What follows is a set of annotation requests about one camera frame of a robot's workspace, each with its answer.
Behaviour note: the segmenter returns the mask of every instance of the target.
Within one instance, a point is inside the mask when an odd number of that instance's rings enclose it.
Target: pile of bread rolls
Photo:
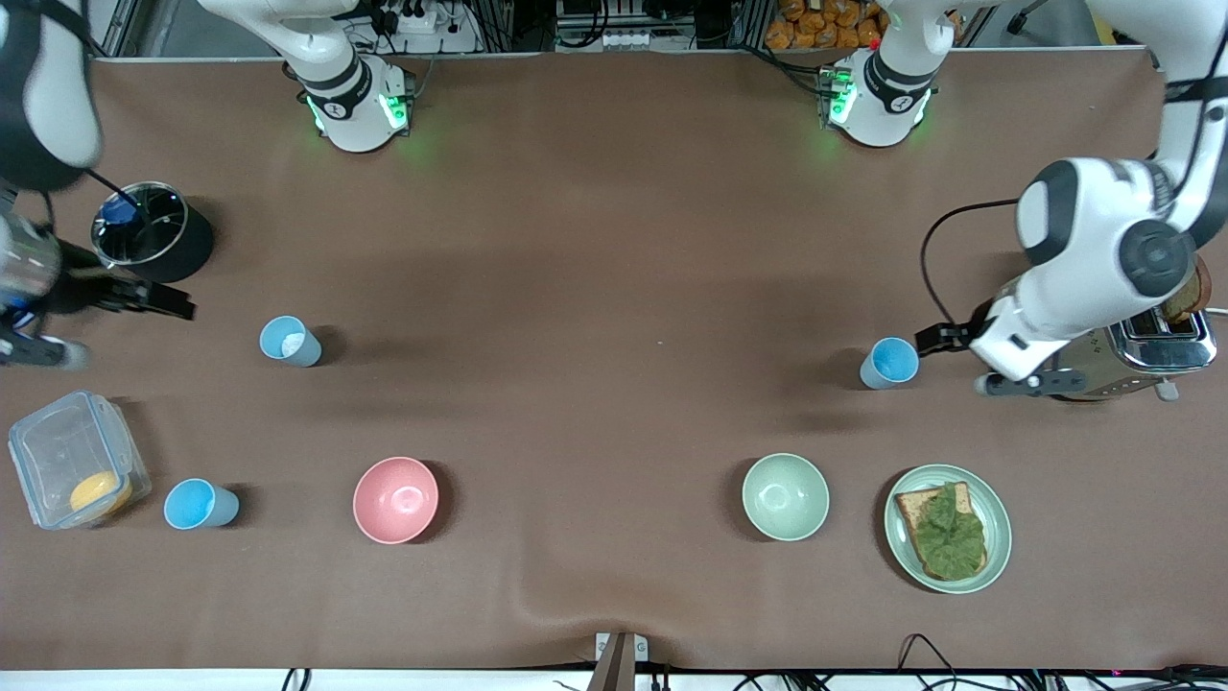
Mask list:
[[[887,31],[887,12],[878,2],[777,0],[777,4],[781,18],[771,22],[764,36],[764,44],[772,50],[872,45]]]

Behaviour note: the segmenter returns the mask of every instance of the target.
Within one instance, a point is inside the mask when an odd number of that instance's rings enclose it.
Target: gray floor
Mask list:
[[[1098,44],[1095,27],[1083,0],[1050,0],[1029,16],[1019,36],[1007,33],[1007,22],[1027,4],[1027,0],[1003,2],[974,45],[1035,48]],[[263,41],[238,25],[206,12],[196,0],[151,0],[145,25],[147,28],[138,39],[141,55],[244,58],[274,54]]]

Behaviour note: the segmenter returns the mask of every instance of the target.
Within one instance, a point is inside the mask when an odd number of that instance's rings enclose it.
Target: green bowl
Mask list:
[[[909,529],[904,524],[904,515],[900,514],[900,508],[895,503],[896,495],[941,487],[948,482],[968,484],[968,495],[973,500],[973,512],[985,524],[985,550],[989,552],[989,561],[980,573],[963,581],[939,581],[925,572],[921,558],[917,557],[917,552],[909,540]],[[883,525],[887,530],[887,544],[890,546],[892,554],[895,555],[895,561],[900,562],[904,571],[909,572],[909,576],[915,578],[917,583],[939,593],[966,595],[987,588],[997,581],[997,577],[1002,576],[1002,572],[1006,571],[1006,563],[1011,561],[1011,519],[1006,515],[1002,500],[984,480],[962,468],[933,464],[904,474],[904,477],[887,496]]]
[[[831,503],[828,481],[810,461],[772,454],[750,466],[742,481],[742,507],[772,540],[806,540],[823,525]]]

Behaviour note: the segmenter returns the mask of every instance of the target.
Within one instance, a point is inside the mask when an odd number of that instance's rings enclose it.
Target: yellow lemon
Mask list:
[[[69,506],[72,507],[74,512],[80,512],[107,495],[111,495],[117,487],[119,487],[119,477],[117,477],[115,474],[109,470],[96,473],[77,484],[76,488],[72,490],[72,496],[69,497]],[[107,513],[123,507],[131,496],[131,484],[125,485],[124,490],[120,491],[119,497],[115,500],[115,503],[107,511]]]

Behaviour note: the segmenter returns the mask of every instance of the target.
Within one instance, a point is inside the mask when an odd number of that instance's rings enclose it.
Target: black pot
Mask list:
[[[93,248],[108,268],[174,282],[205,265],[214,250],[214,226],[177,189],[139,182],[124,191],[144,212],[112,194],[93,218]]]

